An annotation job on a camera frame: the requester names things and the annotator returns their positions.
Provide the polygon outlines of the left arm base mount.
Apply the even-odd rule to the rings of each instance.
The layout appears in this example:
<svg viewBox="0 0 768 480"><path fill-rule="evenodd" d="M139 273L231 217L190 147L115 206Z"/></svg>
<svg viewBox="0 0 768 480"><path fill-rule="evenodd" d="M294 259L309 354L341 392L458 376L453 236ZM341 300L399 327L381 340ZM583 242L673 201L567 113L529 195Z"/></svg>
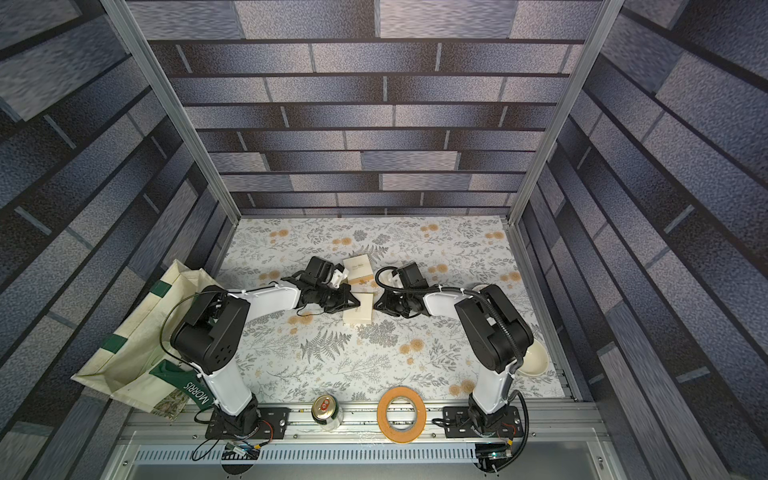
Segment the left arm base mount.
<svg viewBox="0 0 768 480"><path fill-rule="evenodd" d="M214 407L208 421L207 440L283 439L291 410L286 407L247 407L237 416Z"/></svg>

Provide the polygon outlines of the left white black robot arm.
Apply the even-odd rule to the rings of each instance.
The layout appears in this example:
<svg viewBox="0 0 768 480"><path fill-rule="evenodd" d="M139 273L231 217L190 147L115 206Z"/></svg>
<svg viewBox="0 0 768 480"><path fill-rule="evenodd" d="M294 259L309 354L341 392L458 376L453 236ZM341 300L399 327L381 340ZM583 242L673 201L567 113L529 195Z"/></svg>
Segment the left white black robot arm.
<svg viewBox="0 0 768 480"><path fill-rule="evenodd" d="M335 286L302 273L252 290L232 291L212 285L193 296L170 336L170 346L201 376L218 411L240 419L257 405L235 362L246 322L310 304L329 314L361 306L350 285Z"/></svg>

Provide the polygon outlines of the cream drawer jewelry box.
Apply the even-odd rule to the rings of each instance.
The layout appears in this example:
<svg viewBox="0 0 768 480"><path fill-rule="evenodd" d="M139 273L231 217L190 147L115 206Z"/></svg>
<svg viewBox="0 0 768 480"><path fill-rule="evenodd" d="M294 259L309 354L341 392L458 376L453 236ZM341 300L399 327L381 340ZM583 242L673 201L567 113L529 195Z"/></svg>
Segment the cream drawer jewelry box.
<svg viewBox="0 0 768 480"><path fill-rule="evenodd" d="M353 292L352 295L359 302L359 305L343 312L343 322L347 325L371 324L373 321L375 294L370 292Z"/></svg>

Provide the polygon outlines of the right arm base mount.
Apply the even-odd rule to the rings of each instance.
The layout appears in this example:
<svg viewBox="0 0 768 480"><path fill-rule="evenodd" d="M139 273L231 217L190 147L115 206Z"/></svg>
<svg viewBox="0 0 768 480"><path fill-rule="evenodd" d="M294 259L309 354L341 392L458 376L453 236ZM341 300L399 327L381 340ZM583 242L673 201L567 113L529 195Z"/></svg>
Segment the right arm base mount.
<svg viewBox="0 0 768 480"><path fill-rule="evenodd" d="M504 406L493 414L479 407L443 408L439 424L447 438L523 438L526 434L517 407Z"/></svg>

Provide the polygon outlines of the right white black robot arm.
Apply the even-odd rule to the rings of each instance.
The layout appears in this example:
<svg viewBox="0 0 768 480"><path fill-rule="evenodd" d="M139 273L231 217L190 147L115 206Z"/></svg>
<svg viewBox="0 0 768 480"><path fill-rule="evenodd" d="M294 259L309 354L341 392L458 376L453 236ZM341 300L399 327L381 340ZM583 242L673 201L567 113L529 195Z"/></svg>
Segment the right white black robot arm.
<svg viewBox="0 0 768 480"><path fill-rule="evenodd" d="M505 415L515 372L523 366L533 344L531 328L502 289L490 284L479 291L459 287L432 286L398 288L377 283L384 289L382 300L389 307L395 299L413 300L427 316L460 322L472 352L482 369L469 407L477 429L488 428Z"/></svg>

